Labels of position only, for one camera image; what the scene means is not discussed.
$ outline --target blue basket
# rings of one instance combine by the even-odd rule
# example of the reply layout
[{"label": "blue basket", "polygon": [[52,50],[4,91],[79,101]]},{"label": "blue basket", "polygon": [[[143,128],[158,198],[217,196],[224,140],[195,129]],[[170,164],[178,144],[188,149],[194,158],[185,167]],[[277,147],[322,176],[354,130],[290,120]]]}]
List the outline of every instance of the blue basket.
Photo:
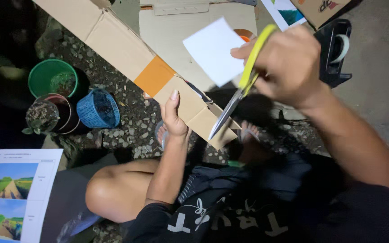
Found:
[{"label": "blue basket", "polygon": [[77,103],[76,110],[81,122],[89,128],[114,128],[119,124],[118,106],[103,89],[93,89]]}]

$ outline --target orange tape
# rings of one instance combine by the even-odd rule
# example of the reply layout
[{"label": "orange tape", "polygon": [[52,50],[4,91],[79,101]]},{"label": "orange tape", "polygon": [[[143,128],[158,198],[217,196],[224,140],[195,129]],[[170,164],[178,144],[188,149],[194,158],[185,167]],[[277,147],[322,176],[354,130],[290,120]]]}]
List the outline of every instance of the orange tape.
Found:
[{"label": "orange tape", "polygon": [[134,83],[149,96],[154,97],[176,74],[159,56],[155,56],[142,70]]}]

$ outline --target fingernail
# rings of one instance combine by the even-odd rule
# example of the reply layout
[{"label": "fingernail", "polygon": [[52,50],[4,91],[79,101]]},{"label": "fingernail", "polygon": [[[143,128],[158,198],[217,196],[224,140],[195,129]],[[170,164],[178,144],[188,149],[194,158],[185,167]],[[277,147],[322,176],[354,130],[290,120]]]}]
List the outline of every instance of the fingernail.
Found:
[{"label": "fingernail", "polygon": [[178,90],[174,90],[172,95],[170,95],[171,100],[176,100],[178,98]]}]

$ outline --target leaf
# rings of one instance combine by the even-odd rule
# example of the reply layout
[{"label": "leaf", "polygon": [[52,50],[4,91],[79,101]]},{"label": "leaf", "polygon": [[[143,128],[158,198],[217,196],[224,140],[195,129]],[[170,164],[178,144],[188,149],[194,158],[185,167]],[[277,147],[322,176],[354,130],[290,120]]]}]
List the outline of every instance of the leaf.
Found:
[{"label": "leaf", "polygon": [[32,130],[32,128],[25,128],[24,130],[22,130],[22,133],[23,134],[32,134],[34,131]]},{"label": "leaf", "polygon": [[40,126],[41,126],[41,121],[40,120],[33,120],[31,122],[31,127],[32,128],[40,128]]}]

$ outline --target black t-shirt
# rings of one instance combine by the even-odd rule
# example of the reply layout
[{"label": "black t-shirt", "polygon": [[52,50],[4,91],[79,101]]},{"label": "black t-shirt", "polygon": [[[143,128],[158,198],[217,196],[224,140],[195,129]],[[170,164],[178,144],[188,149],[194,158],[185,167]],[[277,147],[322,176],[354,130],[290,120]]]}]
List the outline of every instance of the black t-shirt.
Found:
[{"label": "black t-shirt", "polygon": [[205,190],[173,213],[159,203],[147,205],[126,239],[136,243],[386,243],[389,188],[356,182],[325,208],[298,207],[250,188]]}]

